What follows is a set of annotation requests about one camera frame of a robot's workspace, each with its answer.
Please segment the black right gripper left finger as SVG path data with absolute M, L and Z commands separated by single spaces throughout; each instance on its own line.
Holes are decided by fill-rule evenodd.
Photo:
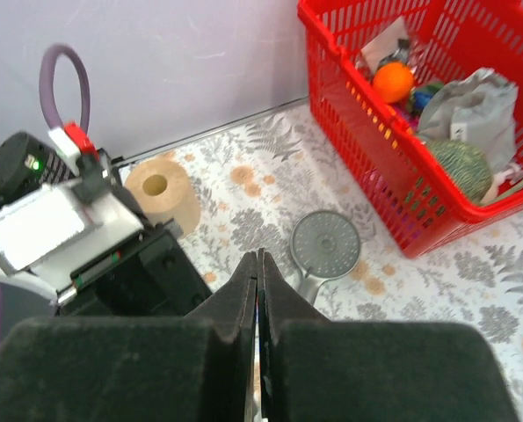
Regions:
M 183 317 L 30 318 L 0 351 L 0 421 L 251 421 L 257 256 Z

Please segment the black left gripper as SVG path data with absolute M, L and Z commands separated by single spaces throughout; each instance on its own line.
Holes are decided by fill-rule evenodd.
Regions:
M 114 245 L 70 274 L 55 314 L 181 317 L 212 291 L 178 243 L 183 230 L 171 219 Z

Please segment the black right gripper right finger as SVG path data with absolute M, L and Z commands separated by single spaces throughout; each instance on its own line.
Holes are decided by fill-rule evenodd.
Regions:
M 258 252 L 263 416 L 271 421 L 515 421 L 498 361 L 466 324 L 333 322 Z

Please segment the grey shower head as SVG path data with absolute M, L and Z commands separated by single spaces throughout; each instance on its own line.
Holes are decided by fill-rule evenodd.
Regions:
M 313 304 L 321 286 L 349 274 L 359 263 L 361 240 L 354 224 L 332 210 L 304 215 L 294 226 L 290 251 L 301 271 L 297 293 Z

